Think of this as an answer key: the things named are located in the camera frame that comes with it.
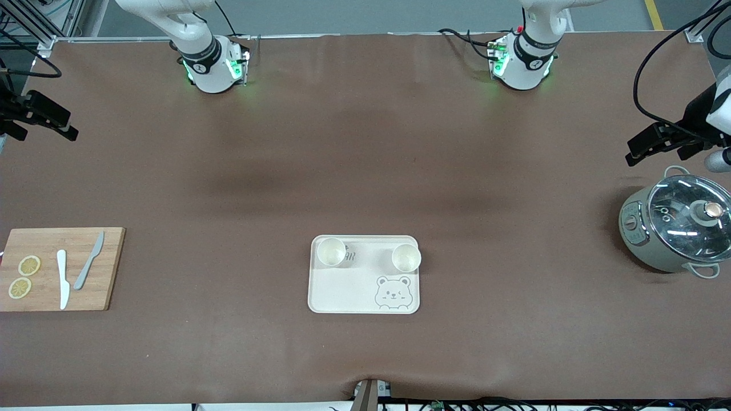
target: green led light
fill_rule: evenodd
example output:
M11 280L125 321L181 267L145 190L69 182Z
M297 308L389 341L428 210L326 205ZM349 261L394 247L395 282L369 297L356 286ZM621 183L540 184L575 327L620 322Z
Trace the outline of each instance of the green led light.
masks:
M547 76L550 72L550 64L553 63L553 57L548 60L548 63L546 63L546 70L543 72L543 77Z
M183 67L185 67L185 71L186 71L186 73L188 73L188 80L190 80L192 82L193 81L193 74L190 73L190 69L188 68L188 64L185 61L183 61Z
M496 76L502 76L503 73L505 73L505 67L510 62L508 57L508 53L505 53L498 61L495 62L495 69L493 72Z
M237 63L236 60L226 60L229 66L229 71L231 71L231 76L234 77L234 79L238 80L241 78L241 64Z

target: lemon slice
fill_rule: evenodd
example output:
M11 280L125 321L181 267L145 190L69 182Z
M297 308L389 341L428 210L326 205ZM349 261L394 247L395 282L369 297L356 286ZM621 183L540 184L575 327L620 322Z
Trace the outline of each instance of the lemon slice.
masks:
M21 277L19 279L15 279L12 283L10 283L10 288L7 289L8 295L10 295L10 298L13 300L17 300L19 298L23 298L28 293L31 292L31 286L33 283L30 279L27 279L26 277Z
M18 264L18 273L20 273L21 276L32 276L37 273L40 268L41 259L34 255L29 255L28 257L23 258L20 264Z

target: gray knife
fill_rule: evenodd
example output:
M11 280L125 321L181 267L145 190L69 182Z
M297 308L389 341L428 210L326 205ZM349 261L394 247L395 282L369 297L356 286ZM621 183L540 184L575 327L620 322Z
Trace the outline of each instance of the gray knife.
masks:
M84 264L84 268L81 269L81 273L79 273L79 277L76 278L76 282L74 283L74 290L81 290L81 287L84 286L84 281L86 281L86 275L89 274L89 268L91 268L91 262L94 261L94 258L96 258L97 255L99 255L100 252L102 252L102 245L104 244L104 230L99 233L99 237L96 239L96 244L94 244L94 248L91 249L91 254L89 255L89 259L86 261L86 264Z

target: pot handle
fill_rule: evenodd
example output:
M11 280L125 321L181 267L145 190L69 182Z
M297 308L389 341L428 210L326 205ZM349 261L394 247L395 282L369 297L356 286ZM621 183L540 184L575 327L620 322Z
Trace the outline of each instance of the pot handle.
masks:
M690 174L690 171L688 171L688 169L685 167L681 167L679 165L671 165L670 167L665 169L665 173L663 173L662 178L667 178L667 174L670 170L677 170L680 171L682 174Z
M698 278L702 279L714 279L719 276L719 273L721 272L721 268L719 267L718 263L715 264L695 264L695 263L685 263L683 264L683 268L690 271L691 274ZM710 276L704 276L703 274L699 273L696 268L712 268L713 274Z

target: wooden cutting board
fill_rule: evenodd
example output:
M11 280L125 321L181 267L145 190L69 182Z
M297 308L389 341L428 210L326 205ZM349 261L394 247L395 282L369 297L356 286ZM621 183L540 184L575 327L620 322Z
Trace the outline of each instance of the wooden cutting board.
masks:
M104 230L101 253L91 264L86 282L81 290L74 290L74 283L94 248L99 232ZM0 264L0 312L11 311L61 311L60 281L56 253L67 252L66 280L71 284L69 303L65 311L106 310L112 295L114 277L124 240L121 227L84 228L19 228L10 231ZM22 277L18 264L29 255L41 260L41 267L28 276L31 291L23 298L12 299L8 293L10 284Z

